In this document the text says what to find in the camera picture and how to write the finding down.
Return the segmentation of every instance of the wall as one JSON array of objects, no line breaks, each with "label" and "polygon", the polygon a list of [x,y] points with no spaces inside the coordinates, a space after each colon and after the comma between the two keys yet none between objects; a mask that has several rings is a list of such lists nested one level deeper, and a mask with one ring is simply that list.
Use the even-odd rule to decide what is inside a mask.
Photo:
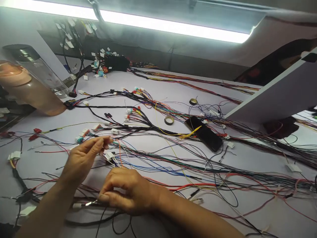
[{"label": "wall", "polygon": [[[12,11],[16,16],[28,18],[49,47],[55,53],[62,53],[55,22],[67,20],[65,17]],[[102,46],[110,47],[131,60],[149,61],[164,70],[227,80],[233,80],[282,45],[300,38],[313,38],[317,34],[316,28],[264,19],[245,43],[235,44],[111,23],[96,24]],[[95,52],[97,43],[85,35],[80,21],[77,21],[76,28],[88,52],[86,55]],[[66,54],[72,56],[74,52],[69,50]]]}]

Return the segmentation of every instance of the ceiling light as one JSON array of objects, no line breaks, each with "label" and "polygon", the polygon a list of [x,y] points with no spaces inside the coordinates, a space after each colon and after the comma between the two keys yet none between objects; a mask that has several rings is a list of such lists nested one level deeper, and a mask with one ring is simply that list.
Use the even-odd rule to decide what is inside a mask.
[{"label": "ceiling light", "polygon": [[[5,0],[3,2],[4,4],[2,4],[2,6],[5,7],[42,13],[50,13],[74,18],[97,20],[92,8],[84,8],[34,0]],[[155,18],[142,17],[118,12],[101,10],[100,13],[104,21],[110,23],[129,25],[213,40],[243,43],[251,35],[246,33],[227,31],[210,27],[160,20]]]}]

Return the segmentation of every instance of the white panel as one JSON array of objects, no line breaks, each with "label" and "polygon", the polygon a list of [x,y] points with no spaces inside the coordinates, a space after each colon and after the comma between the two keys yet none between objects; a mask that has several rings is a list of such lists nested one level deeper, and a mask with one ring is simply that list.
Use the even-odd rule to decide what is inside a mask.
[{"label": "white panel", "polygon": [[299,60],[226,115],[230,120],[264,123],[317,105],[317,62]]}]

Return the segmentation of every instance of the red connector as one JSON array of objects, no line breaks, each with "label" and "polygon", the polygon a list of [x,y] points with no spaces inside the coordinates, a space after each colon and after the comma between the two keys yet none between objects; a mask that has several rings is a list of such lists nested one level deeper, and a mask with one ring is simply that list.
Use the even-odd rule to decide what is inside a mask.
[{"label": "red connector", "polygon": [[11,138],[12,135],[14,135],[15,132],[2,132],[0,133],[0,136],[3,137],[3,138]]},{"label": "red connector", "polygon": [[42,130],[40,130],[40,129],[38,129],[38,128],[35,128],[35,129],[34,129],[34,132],[35,132],[36,134],[40,134],[40,133],[42,132]]},{"label": "red connector", "polygon": [[35,140],[38,137],[39,137],[38,135],[34,134],[34,135],[30,136],[29,141]]}]

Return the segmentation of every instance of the plastic bottle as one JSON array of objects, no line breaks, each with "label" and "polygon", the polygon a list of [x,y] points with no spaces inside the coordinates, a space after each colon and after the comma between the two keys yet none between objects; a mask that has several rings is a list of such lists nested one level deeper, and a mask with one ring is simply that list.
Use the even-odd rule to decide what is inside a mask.
[{"label": "plastic bottle", "polygon": [[36,50],[30,45],[7,45],[7,50],[19,65],[25,67],[35,78],[50,88],[59,98],[66,98],[69,89],[44,62]]},{"label": "plastic bottle", "polygon": [[63,102],[25,68],[5,60],[0,60],[0,85],[11,95],[48,116],[55,116],[66,110]]}]

